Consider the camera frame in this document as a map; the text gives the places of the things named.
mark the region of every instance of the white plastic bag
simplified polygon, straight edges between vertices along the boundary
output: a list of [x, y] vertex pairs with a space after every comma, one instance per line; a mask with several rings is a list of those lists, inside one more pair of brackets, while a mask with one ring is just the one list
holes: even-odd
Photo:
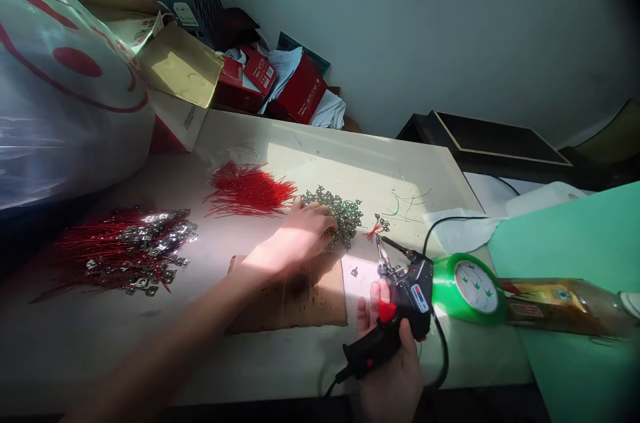
[[77, 0], [0, 0], [0, 209], [131, 175], [148, 98], [133, 52]]

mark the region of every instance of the soldering gun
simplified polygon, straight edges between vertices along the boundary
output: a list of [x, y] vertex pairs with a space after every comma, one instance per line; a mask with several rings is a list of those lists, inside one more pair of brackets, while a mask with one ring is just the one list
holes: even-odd
[[380, 255], [382, 268], [379, 273], [381, 277], [387, 278], [389, 303], [380, 301], [375, 328], [355, 343], [343, 345], [347, 365], [336, 375], [326, 396], [331, 393], [334, 385], [342, 383], [349, 376], [360, 380], [396, 354], [401, 345], [399, 330], [403, 318], [409, 320], [411, 333], [417, 341], [425, 340], [429, 333], [433, 311], [433, 262], [385, 236], [381, 240], [403, 253], [409, 260], [409, 267], [406, 270], [399, 266], [392, 267], [388, 258], [385, 262]]

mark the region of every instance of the plastic bottle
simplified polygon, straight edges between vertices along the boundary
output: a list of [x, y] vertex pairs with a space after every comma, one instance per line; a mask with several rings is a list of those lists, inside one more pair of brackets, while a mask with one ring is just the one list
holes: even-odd
[[614, 294], [585, 280], [500, 278], [507, 323], [590, 336], [626, 338], [640, 322], [640, 293]]

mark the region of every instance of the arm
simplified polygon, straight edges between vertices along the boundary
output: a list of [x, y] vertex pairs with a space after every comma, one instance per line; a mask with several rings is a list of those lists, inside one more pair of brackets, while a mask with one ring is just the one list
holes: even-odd
[[319, 254], [337, 222], [329, 208], [293, 203], [282, 226], [244, 262], [213, 286], [155, 338], [107, 375], [80, 407], [62, 421], [148, 421], [191, 375], [211, 345], [260, 289], [285, 278]]

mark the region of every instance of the black cable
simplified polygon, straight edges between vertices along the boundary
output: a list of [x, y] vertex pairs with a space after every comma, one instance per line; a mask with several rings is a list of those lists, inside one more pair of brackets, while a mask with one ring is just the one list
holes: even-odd
[[337, 384], [342, 383], [344, 380], [346, 380], [350, 376], [351, 376], [351, 368], [349, 367], [349, 365], [346, 365], [342, 370], [336, 373], [335, 378], [333, 379], [333, 383], [331, 383], [331, 386], [325, 393], [324, 398], [328, 398], [331, 395], [331, 392], [333, 391], [335, 386]]
[[433, 383], [428, 385], [428, 388], [432, 390], [437, 390], [442, 386], [442, 383], [447, 379], [447, 375], [449, 374], [449, 345], [447, 345], [447, 339], [445, 338], [445, 333], [442, 330], [442, 326], [440, 326], [440, 321], [438, 320], [435, 311], [431, 313], [433, 316], [433, 321], [435, 322], [435, 329], [438, 330], [438, 336], [440, 336], [440, 343], [442, 345], [442, 367], [440, 368], [440, 373], [438, 373], [438, 377], [435, 379]]
[[334, 380], [333, 383], [331, 383], [331, 386], [329, 387], [329, 389], [327, 390], [327, 392], [324, 395], [324, 398], [328, 398], [331, 395], [331, 392], [333, 391], [333, 389], [335, 388], [335, 385], [337, 384], [337, 380]]
[[509, 187], [513, 190], [513, 192], [514, 192], [514, 193], [516, 193], [518, 196], [520, 196], [520, 191], [518, 191], [518, 190], [517, 190], [517, 189], [515, 189], [511, 184], [509, 184], [509, 183], [507, 182], [507, 180], [506, 180], [506, 179], [502, 179], [501, 177], [499, 177], [499, 176], [494, 176], [494, 175], [489, 175], [489, 176], [494, 177], [495, 179], [499, 179], [499, 180], [500, 180], [500, 181], [502, 181], [505, 185], [509, 186]]
[[[425, 244], [422, 247], [422, 254], [426, 256], [427, 242], [429, 242], [429, 236], [431, 236], [431, 232], [433, 231], [433, 228], [438, 226], [440, 223], [445, 221], [486, 220], [487, 218], [488, 216], [449, 216], [447, 218], [442, 218], [442, 220], [437, 220], [434, 224], [431, 225], [431, 227], [429, 228], [429, 231], [427, 232], [427, 236], [425, 236]], [[440, 337], [440, 344], [442, 345], [442, 368], [440, 368], [440, 373], [438, 373], [438, 377], [435, 379], [435, 381], [429, 385], [430, 389], [437, 390], [442, 386], [442, 384], [447, 379], [447, 375], [449, 374], [449, 345], [447, 344], [445, 333], [442, 330], [442, 326], [440, 325], [438, 316], [435, 314], [435, 310], [431, 312], [431, 315], [433, 316], [433, 321], [435, 322], [435, 329], [438, 330], [438, 336]]]
[[427, 237], [425, 238], [425, 244], [422, 246], [422, 254], [423, 255], [427, 255], [427, 242], [429, 241], [429, 236], [431, 236], [431, 232], [433, 231], [433, 228], [435, 228], [436, 226], [438, 226], [440, 223], [445, 222], [445, 221], [451, 221], [451, 220], [460, 220], [460, 221], [465, 221], [465, 220], [486, 220], [489, 216], [447, 216], [446, 218], [443, 218], [442, 220], [437, 220], [433, 225], [431, 225], [431, 227], [429, 228], [429, 231], [427, 232]]

